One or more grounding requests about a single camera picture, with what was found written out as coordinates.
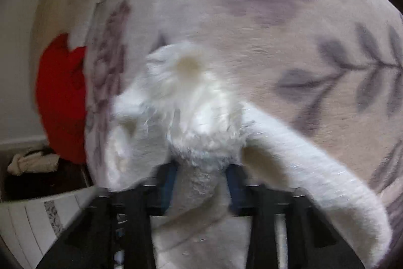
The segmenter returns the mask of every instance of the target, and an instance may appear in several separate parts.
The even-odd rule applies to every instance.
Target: leaf branch print
[[[358,112],[369,108],[380,95],[384,85],[385,70],[396,71],[391,82],[392,88],[386,104],[386,114],[391,117],[402,108],[403,50],[398,33],[393,27],[389,27],[390,52],[394,63],[388,63],[382,59],[376,38],[364,25],[357,23],[355,31],[360,50],[370,62],[354,64],[350,61],[340,40],[322,38],[318,41],[319,56],[336,72],[318,76],[313,72],[294,68],[285,72],[275,85],[276,93],[290,102],[299,103],[310,100],[293,120],[293,126],[307,136],[313,136],[320,126],[322,101],[329,96],[346,74],[353,71],[367,72],[356,90]]]

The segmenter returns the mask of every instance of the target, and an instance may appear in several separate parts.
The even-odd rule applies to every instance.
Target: wall
[[[38,2],[0,0],[0,148],[45,139],[29,73]]]

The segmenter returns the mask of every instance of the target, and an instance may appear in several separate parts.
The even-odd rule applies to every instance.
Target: floral blanket
[[[113,96],[148,53],[191,40],[218,50],[241,97],[288,122],[379,194],[394,228],[387,267],[403,244],[402,37],[403,16],[387,0],[104,0],[85,61],[86,151],[94,180],[105,187]],[[155,241],[160,266],[170,261],[164,254],[176,252],[182,254],[176,268],[206,267],[202,259],[219,247],[221,257],[210,258],[208,268],[242,268],[246,239],[240,236],[247,230],[231,236],[225,227],[239,219],[211,218],[200,216],[197,229],[182,218],[181,236],[172,223],[157,225],[171,234],[169,242]],[[213,231],[225,231],[228,243],[199,247]],[[189,258],[190,251],[199,253]]]

